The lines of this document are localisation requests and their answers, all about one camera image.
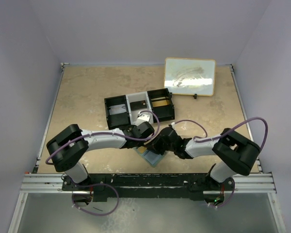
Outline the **green card holder wallet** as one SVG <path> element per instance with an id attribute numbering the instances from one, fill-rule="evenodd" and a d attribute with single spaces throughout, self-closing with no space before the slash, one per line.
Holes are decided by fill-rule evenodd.
<path id="1" fill-rule="evenodd" d="M 141 156 L 149 165 L 152 167 L 156 167 L 158 163 L 165 157 L 166 153 L 163 155 L 161 154 L 156 154 L 154 152 L 151 152 L 150 150 L 147 149 L 147 151 L 143 154 L 140 154 L 138 152 L 139 147 L 134 147 L 133 149 L 137 152 L 139 156 Z"/>

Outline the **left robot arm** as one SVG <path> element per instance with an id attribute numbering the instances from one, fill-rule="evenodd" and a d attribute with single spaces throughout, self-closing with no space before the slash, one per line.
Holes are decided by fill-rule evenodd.
<path id="1" fill-rule="evenodd" d="M 90 185 L 90 178 L 80 159 L 86 152 L 139 147 L 150 140 L 154 132 L 147 121 L 108 131 L 82 130 L 77 124 L 71 124 L 47 143 L 49 158 L 46 164 L 65 173 L 79 190 L 85 190 Z"/>

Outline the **black white sorting tray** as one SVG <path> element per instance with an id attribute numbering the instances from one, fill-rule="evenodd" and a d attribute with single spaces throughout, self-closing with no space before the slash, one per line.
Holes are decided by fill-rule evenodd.
<path id="1" fill-rule="evenodd" d="M 153 107 L 151 99 L 166 98 L 170 104 L 162 107 Z M 130 103 L 135 101 L 145 100 L 147 108 L 132 111 Z M 121 95 L 104 99 L 106 120 L 108 128 L 114 129 L 120 126 L 132 125 L 135 123 L 140 111 L 146 110 L 153 112 L 160 122 L 170 121 L 175 119 L 175 108 L 172 102 L 172 93 L 167 88 L 139 92 L 134 94 Z M 113 105 L 125 104 L 126 113 L 110 115 L 109 107 Z"/>

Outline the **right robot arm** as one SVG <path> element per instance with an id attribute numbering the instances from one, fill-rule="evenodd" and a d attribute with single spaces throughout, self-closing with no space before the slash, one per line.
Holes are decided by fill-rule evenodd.
<path id="1" fill-rule="evenodd" d="M 180 159 L 217 155 L 222 161 L 211 168 L 206 178 L 206 185 L 211 190 L 217 190 L 236 174 L 249 175 L 261 152 L 258 144 L 230 128 L 225 128 L 214 138 L 197 142 L 193 138 L 182 138 L 172 127 L 166 127 L 145 147 L 160 155 L 171 151 Z"/>

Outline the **orange card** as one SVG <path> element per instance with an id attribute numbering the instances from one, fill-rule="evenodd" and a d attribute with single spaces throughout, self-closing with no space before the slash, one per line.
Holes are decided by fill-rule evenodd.
<path id="1" fill-rule="evenodd" d="M 147 148 L 145 148 L 145 147 L 139 147 L 138 148 L 138 152 L 140 153 L 140 154 L 143 154 L 143 153 L 145 153 L 147 151 Z"/>

